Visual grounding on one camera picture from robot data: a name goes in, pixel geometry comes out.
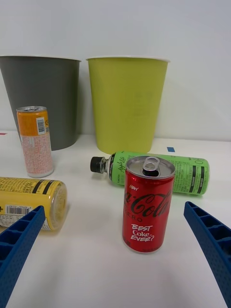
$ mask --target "trash can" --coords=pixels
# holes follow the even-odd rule
[[[168,60],[112,56],[89,58],[98,148],[150,151]]]
[[[0,56],[17,129],[17,108],[47,107],[52,150],[66,148],[77,140],[79,62],[41,56]]]

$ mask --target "plastic bottle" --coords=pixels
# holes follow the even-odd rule
[[[106,172],[113,183],[124,185],[126,163],[130,158],[139,155],[144,155],[144,153],[122,151],[115,152],[108,159],[93,157],[90,169],[92,172]],[[151,153],[146,155],[164,158],[175,166],[173,192],[199,195],[206,192],[209,182],[209,164],[206,159]]]

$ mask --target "orange can label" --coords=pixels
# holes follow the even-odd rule
[[[47,111],[17,112],[21,136],[39,136],[49,131]]]

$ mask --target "orange and white can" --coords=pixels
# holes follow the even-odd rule
[[[27,174],[32,178],[46,177],[53,172],[47,108],[18,108],[17,118]]]

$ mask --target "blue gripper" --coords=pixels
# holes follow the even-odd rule
[[[185,203],[184,216],[231,308],[231,229],[191,202]]]
[[[40,205],[0,234],[0,308],[6,307],[44,220]]]

